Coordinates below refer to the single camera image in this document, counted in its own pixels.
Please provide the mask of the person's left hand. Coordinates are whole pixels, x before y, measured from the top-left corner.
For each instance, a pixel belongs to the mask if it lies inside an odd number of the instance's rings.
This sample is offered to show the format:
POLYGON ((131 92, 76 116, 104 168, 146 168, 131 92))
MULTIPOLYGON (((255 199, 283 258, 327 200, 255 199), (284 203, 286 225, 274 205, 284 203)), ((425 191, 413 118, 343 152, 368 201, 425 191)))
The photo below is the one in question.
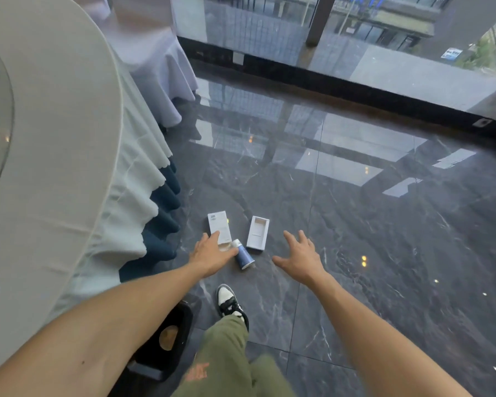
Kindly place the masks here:
POLYGON ((217 243, 218 232, 211 234, 204 233, 200 241, 195 245, 193 252, 190 254, 188 266, 197 280, 210 277, 220 271, 225 265, 217 265, 216 253, 221 249, 217 243))

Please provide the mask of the person's right hand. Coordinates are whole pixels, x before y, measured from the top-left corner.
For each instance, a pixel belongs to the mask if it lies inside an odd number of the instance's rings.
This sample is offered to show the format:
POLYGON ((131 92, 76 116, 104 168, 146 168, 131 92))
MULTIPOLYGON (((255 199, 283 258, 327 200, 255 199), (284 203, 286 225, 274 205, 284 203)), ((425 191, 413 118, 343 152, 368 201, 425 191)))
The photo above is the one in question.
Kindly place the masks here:
POLYGON ((309 239, 309 249, 303 250, 298 247, 298 238, 292 233, 284 231, 284 238, 289 246, 289 257, 293 261, 293 269, 284 272, 304 286, 315 288, 319 280, 325 277, 326 271, 314 243, 309 239))

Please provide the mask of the person's left forearm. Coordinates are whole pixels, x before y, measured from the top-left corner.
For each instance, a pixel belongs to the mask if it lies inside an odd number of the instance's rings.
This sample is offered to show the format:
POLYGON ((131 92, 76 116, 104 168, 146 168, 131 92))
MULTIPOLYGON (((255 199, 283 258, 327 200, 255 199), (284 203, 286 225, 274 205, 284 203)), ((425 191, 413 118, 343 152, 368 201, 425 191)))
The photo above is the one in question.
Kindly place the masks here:
POLYGON ((190 262, 80 303, 0 366, 0 397, 107 397, 132 355, 209 274, 190 262))

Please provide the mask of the person's right forearm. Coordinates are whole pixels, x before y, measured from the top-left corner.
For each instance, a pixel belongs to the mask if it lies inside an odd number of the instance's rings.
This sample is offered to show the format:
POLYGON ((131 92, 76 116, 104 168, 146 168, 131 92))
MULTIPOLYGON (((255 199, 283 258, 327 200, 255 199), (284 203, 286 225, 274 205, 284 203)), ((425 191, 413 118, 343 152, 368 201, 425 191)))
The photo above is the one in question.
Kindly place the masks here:
POLYGON ((349 362, 375 397, 472 397, 396 328, 324 271, 311 276, 316 295, 349 362))

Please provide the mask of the blue cylindrical device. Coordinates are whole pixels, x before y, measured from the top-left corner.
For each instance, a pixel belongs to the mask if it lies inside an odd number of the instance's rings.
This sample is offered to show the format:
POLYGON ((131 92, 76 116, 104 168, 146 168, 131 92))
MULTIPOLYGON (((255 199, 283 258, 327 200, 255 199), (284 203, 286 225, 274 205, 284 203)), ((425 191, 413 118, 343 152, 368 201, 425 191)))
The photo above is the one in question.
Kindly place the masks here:
POLYGON ((241 271, 244 271, 245 269, 250 267, 255 261, 240 240, 232 240, 230 246, 231 248, 237 248, 238 250, 238 253, 235 255, 234 258, 241 271))

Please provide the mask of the white box lid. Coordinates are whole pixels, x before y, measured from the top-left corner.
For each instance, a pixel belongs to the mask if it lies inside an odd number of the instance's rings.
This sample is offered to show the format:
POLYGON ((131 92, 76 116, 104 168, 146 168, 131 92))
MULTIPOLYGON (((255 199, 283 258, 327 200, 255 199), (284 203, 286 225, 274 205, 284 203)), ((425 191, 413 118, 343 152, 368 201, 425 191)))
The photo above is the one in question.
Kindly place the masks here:
POLYGON ((211 234, 218 232, 218 245, 230 244, 232 238, 226 211, 209 213, 207 218, 211 234))

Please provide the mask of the white open box tray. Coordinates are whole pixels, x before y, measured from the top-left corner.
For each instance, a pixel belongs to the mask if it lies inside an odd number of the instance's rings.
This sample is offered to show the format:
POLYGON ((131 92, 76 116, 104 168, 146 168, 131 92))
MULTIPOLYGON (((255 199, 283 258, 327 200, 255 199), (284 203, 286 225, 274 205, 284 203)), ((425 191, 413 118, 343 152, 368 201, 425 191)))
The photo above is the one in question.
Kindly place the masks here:
POLYGON ((268 236, 270 220, 252 216, 246 247, 257 251, 264 251, 268 236))

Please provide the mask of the black and white sneaker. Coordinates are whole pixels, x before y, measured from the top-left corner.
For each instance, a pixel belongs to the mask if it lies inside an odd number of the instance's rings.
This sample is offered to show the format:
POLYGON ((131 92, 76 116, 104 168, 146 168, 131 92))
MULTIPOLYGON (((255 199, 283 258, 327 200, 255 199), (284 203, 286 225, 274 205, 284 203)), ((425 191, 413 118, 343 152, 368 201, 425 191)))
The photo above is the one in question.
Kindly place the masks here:
POLYGON ((216 291, 216 301, 218 314, 221 318, 229 315, 238 317, 243 321, 247 330, 250 330, 249 319, 244 309, 240 306, 231 287, 226 284, 219 285, 216 291))

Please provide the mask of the dark blue table skirt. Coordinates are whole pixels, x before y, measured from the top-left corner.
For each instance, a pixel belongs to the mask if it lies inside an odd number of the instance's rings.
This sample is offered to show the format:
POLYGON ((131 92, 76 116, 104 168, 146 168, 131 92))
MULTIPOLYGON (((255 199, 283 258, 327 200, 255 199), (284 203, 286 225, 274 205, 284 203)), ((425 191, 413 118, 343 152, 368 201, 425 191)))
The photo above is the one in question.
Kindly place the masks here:
POLYGON ((177 168, 173 159, 169 158, 169 165, 160 168, 165 183, 152 191, 150 199, 158 208, 155 217, 149 220, 142 232, 146 254, 144 257, 127 262, 119 270, 120 282, 166 272, 170 269, 169 261, 176 258, 176 248, 172 246, 167 237, 178 233, 181 229, 179 223, 172 216, 172 212, 181 207, 178 194, 181 191, 176 178, 177 168))

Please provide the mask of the person's green trouser leg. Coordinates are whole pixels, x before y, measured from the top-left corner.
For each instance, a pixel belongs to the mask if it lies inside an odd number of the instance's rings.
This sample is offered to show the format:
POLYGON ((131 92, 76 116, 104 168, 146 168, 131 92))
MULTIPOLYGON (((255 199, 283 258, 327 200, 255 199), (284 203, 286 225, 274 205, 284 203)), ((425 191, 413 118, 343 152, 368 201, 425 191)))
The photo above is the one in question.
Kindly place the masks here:
POLYGON ((171 397, 296 397, 274 358, 249 361, 249 332, 237 315, 227 315, 205 331, 192 365, 171 397))

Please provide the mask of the black stool with wooden seat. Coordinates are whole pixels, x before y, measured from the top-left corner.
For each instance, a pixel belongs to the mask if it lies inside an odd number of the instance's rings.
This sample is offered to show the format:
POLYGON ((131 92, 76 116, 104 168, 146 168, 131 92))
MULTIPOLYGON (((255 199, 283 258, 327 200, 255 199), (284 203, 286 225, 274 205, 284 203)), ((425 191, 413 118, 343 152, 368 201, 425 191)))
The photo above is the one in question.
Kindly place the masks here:
POLYGON ((159 382, 177 369, 192 331, 193 311, 180 301, 153 335, 135 352, 127 369, 159 382))

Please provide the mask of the white round tablecloth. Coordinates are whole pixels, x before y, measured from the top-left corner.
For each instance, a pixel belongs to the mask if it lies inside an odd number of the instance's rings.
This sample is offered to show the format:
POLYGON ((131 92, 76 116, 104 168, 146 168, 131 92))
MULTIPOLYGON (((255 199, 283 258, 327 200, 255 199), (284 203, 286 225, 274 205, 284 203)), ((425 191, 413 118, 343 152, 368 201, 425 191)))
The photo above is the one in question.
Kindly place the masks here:
POLYGON ((73 0, 0 0, 12 94, 0 175, 0 366, 144 257, 172 156, 127 66, 73 0))

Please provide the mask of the large glass window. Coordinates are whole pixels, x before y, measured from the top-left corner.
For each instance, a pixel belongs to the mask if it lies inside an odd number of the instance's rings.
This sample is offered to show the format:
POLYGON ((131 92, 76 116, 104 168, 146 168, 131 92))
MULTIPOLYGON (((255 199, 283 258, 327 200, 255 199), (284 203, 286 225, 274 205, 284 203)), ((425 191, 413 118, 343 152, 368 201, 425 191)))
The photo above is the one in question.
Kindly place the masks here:
POLYGON ((496 0, 335 0, 308 48, 317 1, 171 0, 186 39, 460 111, 492 110, 496 0), (450 47, 463 53, 441 59, 450 47))

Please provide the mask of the dark window pillar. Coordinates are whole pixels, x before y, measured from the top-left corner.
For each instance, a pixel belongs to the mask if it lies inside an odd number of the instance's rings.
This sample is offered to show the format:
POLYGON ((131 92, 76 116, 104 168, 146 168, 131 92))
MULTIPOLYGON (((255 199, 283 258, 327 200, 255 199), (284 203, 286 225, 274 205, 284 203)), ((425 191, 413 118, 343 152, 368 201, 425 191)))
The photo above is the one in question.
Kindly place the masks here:
POLYGON ((331 16, 335 0, 318 0, 311 20, 305 46, 317 47, 324 32, 325 26, 331 16))

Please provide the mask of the white draped side table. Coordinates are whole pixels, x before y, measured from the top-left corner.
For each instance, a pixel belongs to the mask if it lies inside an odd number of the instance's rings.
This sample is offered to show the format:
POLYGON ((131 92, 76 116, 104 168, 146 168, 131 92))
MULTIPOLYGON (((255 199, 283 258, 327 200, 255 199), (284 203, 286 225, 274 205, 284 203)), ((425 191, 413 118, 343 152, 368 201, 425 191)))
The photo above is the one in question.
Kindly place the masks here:
POLYGON ((195 101, 198 83, 176 34, 171 0, 73 0, 125 64, 155 120, 182 118, 173 99, 195 101))

